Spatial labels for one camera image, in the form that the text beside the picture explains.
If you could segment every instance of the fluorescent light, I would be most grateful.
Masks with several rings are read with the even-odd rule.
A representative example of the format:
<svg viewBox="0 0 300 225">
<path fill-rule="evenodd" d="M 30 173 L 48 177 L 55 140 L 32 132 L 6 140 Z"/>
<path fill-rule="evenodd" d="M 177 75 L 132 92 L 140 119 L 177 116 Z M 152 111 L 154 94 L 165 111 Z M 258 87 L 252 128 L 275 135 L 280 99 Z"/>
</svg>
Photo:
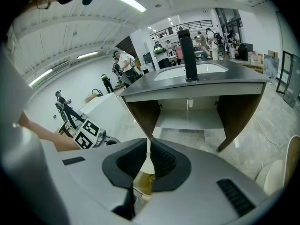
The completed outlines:
<svg viewBox="0 0 300 225">
<path fill-rule="evenodd" d="M 87 54 L 84 54 L 84 55 L 80 55 L 77 57 L 77 59 L 81 59 L 81 58 L 85 58 L 85 57 L 88 57 L 88 56 L 91 56 L 91 55 L 95 55 L 97 54 L 99 51 L 95 51 L 95 52 L 90 52 L 90 53 L 87 53 Z"/>
<path fill-rule="evenodd" d="M 121 0 L 121 1 L 133 6 L 134 8 L 136 8 L 137 10 L 139 10 L 141 12 L 144 12 L 147 10 L 143 5 L 138 3 L 136 0 Z"/>
<path fill-rule="evenodd" d="M 51 73 L 52 69 L 48 70 L 47 72 L 43 73 L 41 76 L 39 76 L 38 78 L 36 78 L 32 83 L 29 84 L 29 86 L 32 86 L 33 84 L 35 84 L 38 80 L 40 80 L 41 78 L 45 77 L 47 74 Z"/>
</svg>

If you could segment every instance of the sink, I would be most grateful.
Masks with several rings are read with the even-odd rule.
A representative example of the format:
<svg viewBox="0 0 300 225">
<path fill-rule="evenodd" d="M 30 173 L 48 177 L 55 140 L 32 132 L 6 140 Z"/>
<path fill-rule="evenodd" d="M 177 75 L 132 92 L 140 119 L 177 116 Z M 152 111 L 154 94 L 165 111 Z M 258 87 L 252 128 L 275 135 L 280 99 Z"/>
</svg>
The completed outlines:
<svg viewBox="0 0 300 225">
<path fill-rule="evenodd" d="M 227 72 L 228 69 L 222 67 L 217 64 L 207 63 L 207 64 L 198 64 L 197 65 L 197 74 L 201 73 L 220 73 Z M 153 80 L 159 81 L 174 77 L 186 76 L 186 68 L 185 67 L 177 67 L 173 69 L 166 70 L 164 72 L 159 73 Z"/>
</svg>

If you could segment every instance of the gray countertop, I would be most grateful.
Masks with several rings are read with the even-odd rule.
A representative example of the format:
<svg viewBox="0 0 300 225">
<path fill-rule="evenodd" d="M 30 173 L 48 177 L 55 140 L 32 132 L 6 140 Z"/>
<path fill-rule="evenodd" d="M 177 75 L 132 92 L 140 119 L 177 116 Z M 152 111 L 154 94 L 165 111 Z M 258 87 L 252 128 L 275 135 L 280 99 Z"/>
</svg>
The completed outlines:
<svg viewBox="0 0 300 225">
<path fill-rule="evenodd" d="M 198 62 L 197 64 L 212 63 L 221 65 L 228 69 L 226 72 L 218 73 L 204 73 L 198 74 L 199 80 L 197 82 L 186 82 L 185 76 L 169 78 L 159 81 L 153 79 L 161 72 L 169 69 L 175 69 L 183 67 L 184 65 L 177 65 L 174 67 L 164 68 L 158 71 L 147 73 L 141 77 L 135 83 L 130 85 L 125 91 L 121 93 L 121 96 L 127 96 L 132 94 L 138 94 L 147 91 L 202 85 L 202 84 L 213 84 L 213 83 L 267 83 L 269 79 L 265 75 L 259 74 L 250 68 L 236 64 L 229 60 L 209 60 Z"/>
</svg>

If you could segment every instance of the balcony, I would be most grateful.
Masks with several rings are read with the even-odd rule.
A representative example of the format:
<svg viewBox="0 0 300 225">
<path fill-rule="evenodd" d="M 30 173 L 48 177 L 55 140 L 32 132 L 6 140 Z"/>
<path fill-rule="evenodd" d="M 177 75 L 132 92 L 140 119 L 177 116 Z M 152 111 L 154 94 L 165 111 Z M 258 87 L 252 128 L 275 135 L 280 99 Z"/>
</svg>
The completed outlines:
<svg viewBox="0 0 300 225">
<path fill-rule="evenodd" d="M 167 37 L 171 34 L 176 34 L 179 31 L 179 27 L 182 27 L 184 30 L 189 29 L 191 31 L 193 30 L 200 30 L 200 29 L 207 29 L 207 28 L 213 28 L 212 21 L 211 20 L 201 20 L 201 21 L 195 21 L 195 22 L 187 22 L 183 24 L 179 24 L 176 26 L 172 26 L 166 29 L 163 29 L 161 31 L 158 31 L 156 33 L 151 34 L 151 38 L 153 41 L 156 41 L 160 38 Z"/>
</svg>

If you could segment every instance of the shelf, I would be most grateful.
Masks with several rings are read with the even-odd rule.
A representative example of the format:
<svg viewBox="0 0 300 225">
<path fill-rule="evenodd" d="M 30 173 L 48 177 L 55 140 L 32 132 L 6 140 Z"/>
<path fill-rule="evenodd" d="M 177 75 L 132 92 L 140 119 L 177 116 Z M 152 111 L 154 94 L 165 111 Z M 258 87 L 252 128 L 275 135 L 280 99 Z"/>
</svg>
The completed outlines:
<svg viewBox="0 0 300 225">
<path fill-rule="evenodd" d="M 156 127 L 205 130 L 224 128 L 215 108 L 201 110 L 161 110 Z"/>
</svg>

